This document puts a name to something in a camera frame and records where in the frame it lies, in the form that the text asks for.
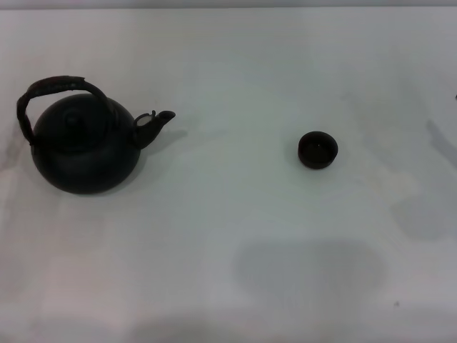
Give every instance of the teapot spout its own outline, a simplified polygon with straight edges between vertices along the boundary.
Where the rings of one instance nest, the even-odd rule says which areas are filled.
[[[171,121],[176,114],[172,111],[163,111],[156,115],[142,114],[135,119],[134,123],[134,144],[137,148],[146,148],[158,135],[162,128]]]

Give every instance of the kettle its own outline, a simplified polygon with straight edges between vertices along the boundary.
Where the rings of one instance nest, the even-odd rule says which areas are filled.
[[[32,130],[26,107],[38,96],[88,91],[52,104]],[[140,151],[175,117],[130,113],[83,77],[55,76],[32,84],[17,101],[17,119],[29,141],[41,175],[55,187],[75,194],[104,192],[134,170]]]

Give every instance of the black teapot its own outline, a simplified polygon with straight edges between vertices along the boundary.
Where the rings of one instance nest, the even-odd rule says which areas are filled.
[[[82,90],[52,104],[32,130],[26,107],[38,96]],[[134,119],[82,77],[55,76],[32,84],[17,101],[17,118],[43,177],[75,194],[106,191],[121,183],[162,127],[175,117],[171,111],[142,114]]]

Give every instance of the white table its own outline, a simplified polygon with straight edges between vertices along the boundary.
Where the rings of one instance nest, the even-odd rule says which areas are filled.
[[[18,130],[59,74],[177,113],[108,194]],[[0,12],[0,342],[455,342],[456,94],[457,9]]]

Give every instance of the teapot lid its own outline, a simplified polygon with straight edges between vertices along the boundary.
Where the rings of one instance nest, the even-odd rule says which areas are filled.
[[[91,94],[68,96],[51,105],[39,118],[36,143],[64,152],[93,149],[114,124],[106,105]]]

